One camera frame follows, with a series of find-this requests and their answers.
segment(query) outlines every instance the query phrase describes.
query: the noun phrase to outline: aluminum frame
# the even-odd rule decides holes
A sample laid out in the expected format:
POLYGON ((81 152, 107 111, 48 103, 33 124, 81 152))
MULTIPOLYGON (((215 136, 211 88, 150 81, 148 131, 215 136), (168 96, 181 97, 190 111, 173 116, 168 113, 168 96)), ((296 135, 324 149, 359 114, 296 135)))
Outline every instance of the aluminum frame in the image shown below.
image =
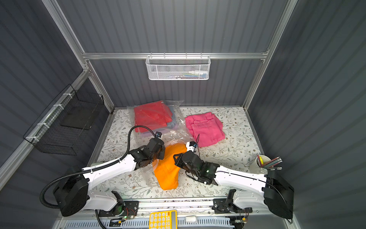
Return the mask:
POLYGON ((101 150, 103 148, 105 139, 107 138, 107 134, 109 132, 109 129, 111 128, 111 125, 113 123, 113 120, 114 120, 115 116, 116 116, 116 110, 114 110, 113 112, 111 112, 108 115, 107 121, 105 122, 105 125, 104 125, 103 130, 102 130, 102 133, 100 134, 99 139, 97 141, 97 144, 94 147, 93 153, 90 156, 90 159, 89 159, 89 162, 87 164, 87 167, 90 167, 90 165, 92 163, 94 163, 94 162, 97 161, 97 159, 98 159, 98 157, 100 155, 100 152, 101 152, 101 150))
MULTIPOLYGON (((85 80, 90 75, 88 69, 83 70, 76 80, 71 84, 71 86, 64 92, 63 95, 55 102, 55 104, 60 104, 68 95, 66 93, 71 93, 74 89, 77 90, 85 82, 85 80)), ((41 123, 47 120, 50 115, 56 110, 56 106, 52 108, 45 114, 41 119, 41 123)), ((40 125, 37 125, 31 132, 30 136, 37 133, 40 125)), ((16 150, 11 154, 11 156, 4 162, 0 168, 0 190, 5 186, 11 176, 15 173, 18 167, 22 164, 25 158, 28 156, 30 151, 32 151, 34 146, 27 140, 23 140, 22 143, 16 148, 16 150)))
MULTIPOLYGON (((220 197, 192 197, 192 198, 162 198, 162 199, 131 199, 130 201, 139 201, 139 210, 136 218, 148 218, 151 212, 164 211, 164 210, 177 210, 178 217, 186 217, 190 215, 195 216, 238 216, 239 213, 226 213, 215 215, 214 210, 211 209, 213 205, 213 199, 220 197)), ((253 209, 250 215, 272 215, 267 209, 253 209)), ((102 217, 101 219, 113 219, 116 217, 102 217)), ((67 220, 95 220, 95 211, 84 210, 79 211, 69 217, 59 217, 56 219, 52 229, 64 229, 67 220)), ((293 223, 289 224, 283 219, 288 229, 300 229, 299 223, 294 214, 293 223)))
POLYGON ((266 52, 248 53, 83 53, 82 56, 89 60, 121 59, 121 60, 142 60, 147 56, 154 59, 261 59, 267 58, 266 52))
POLYGON ((57 0, 42 0, 43 4, 45 5, 46 9, 48 10, 49 14, 51 15, 52 19, 56 23, 57 27, 61 31, 62 35, 64 36, 65 40, 69 44, 72 52, 74 53, 75 57, 79 61, 80 65, 83 68, 89 68, 93 75, 90 76, 90 80, 97 91, 98 94, 103 95, 104 104, 107 107, 108 111, 111 112, 114 110, 114 104, 108 95, 107 91, 105 90, 102 82, 100 81, 97 73, 95 72, 92 64, 84 59, 82 54, 84 53, 84 49, 81 46, 78 38, 76 37, 74 31, 72 30, 68 20, 66 19, 64 13, 62 12, 57 0))
POLYGON ((243 107, 245 110, 247 110, 249 108, 249 105, 250 105, 251 101, 253 100, 254 94, 257 91, 259 83, 261 82, 261 80, 267 70, 268 64, 272 59, 272 56, 278 46, 278 43, 280 42, 282 34, 292 15, 292 12, 294 11, 297 1, 298 0, 288 0, 286 3, 286 7, 285 7, 285 9, 282 13, 281 19, 276 27, 276 31, 274 32, 271 42, 269 43, 267 58, 263 61, 263 63, 259 67, 257 74, 254 77, 252 85, 249 89, 249 92, 243 103, 243 107))
POLYGON ((254 135, 254 138, 256 140, 256 142, 258 143, 258 147, 259 147, 259 151, 261 152, 262 155, 265 155, 264 154, 264 150, 262 148, 262 145, 261 145, 261 142, 259 141, 259 138, 258 138, 258 135, 257 135, 257 132, 255 131, 255 128, 254 128, 254 125, 250 119, 250 115, 249 115, 249 112, 248 110, 244 110, 245 112, 245 115, 247 116, 247 119, 248 119, 248 122, 249 122, 249 125, 250 125, 250 128, 252 129, 253 131, 253 135, 254 135))

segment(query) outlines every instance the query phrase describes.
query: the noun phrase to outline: yellow calculator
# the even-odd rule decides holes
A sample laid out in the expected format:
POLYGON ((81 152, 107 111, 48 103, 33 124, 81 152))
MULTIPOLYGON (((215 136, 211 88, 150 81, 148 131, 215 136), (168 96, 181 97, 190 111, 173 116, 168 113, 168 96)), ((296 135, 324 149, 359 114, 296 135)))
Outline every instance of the yellow calculator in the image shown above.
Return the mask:
POLYGON ((149 229, 177 229, 177 210, 151 213, 149 229))

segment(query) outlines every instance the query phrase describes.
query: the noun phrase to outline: vent grille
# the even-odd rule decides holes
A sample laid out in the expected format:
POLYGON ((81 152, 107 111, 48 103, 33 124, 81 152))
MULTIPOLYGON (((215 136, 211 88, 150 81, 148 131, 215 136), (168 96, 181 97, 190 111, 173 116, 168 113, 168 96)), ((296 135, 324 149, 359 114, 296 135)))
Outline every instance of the vent grille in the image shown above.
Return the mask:
MULTIPOLYGON (((226 217, 197 217, 197 223, 186 222, 184 217, 178 217, 178 227, 199 227, 199 226, 215 226, 215 227, 223 227, 223 228, 233 228, 234 226, 230 225, 230 219, 226 217)), ((121 226, 113 226, 109 227, 110 219, 101 219, 103 225, 106 228, 149 228, 149 218, 142 219, 130 219, 121 224, 121 226)), ((65 229, 71 228, 82 228, 82 229, 94 229, 100 228, 98 221, 96 219, 89 220, 68 220, 65 225, 65 229)))

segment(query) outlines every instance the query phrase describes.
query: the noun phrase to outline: black wire basket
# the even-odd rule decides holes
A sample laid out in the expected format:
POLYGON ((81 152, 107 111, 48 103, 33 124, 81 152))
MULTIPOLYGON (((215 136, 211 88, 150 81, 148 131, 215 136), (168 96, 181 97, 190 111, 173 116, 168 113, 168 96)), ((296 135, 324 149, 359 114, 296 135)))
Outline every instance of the black wire basket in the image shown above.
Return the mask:
POLYGON ((100 94, 73 90, 66 95, 60 104, 54 105, 49 117, 38 123, 39 117, 23 136, 40 152, 77 155, 104 106, 100 94))

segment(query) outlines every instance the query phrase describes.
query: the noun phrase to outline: red clothing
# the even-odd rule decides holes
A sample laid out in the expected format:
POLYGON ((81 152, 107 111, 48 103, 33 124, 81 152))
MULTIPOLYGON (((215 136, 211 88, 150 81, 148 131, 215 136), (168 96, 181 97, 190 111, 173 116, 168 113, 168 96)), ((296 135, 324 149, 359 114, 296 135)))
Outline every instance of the red clothing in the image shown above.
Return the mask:
MULTIPOLYGON (((135 111, 135 125, 142 125, 155 130, 167 126, 168 122, 172 120, 172 112, 161 101, 147 103, 134 108, 135 111)), ((136 132, 147 132, 145 128, 136 128, 136 132)))

